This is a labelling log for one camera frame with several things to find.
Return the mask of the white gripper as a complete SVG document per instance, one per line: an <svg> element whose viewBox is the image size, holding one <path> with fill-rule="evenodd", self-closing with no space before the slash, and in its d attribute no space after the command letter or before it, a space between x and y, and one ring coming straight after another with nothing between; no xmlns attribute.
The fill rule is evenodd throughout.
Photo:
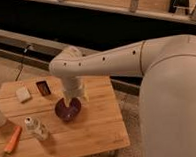
<svg viewBox="0 0 196 157"><path fill-rule="evenodd" d="M70 104L72 99L81 98L88 101L89 97L85 90L85 84L80 77L68 77L62 79L63 84L63 96L65 97L65 103Z"/></svg>

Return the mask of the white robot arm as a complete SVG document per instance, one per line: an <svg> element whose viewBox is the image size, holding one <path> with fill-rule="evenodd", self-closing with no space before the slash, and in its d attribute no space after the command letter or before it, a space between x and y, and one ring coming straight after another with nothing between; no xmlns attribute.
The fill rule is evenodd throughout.
<svg viewBox="0 0 196 157"><path fill-rule="evenodd" d="M196 157L196 35L141 40L89 56L69 46L49 64L70 99L83 94L82 76L140 78L144 157Z"/></svg>

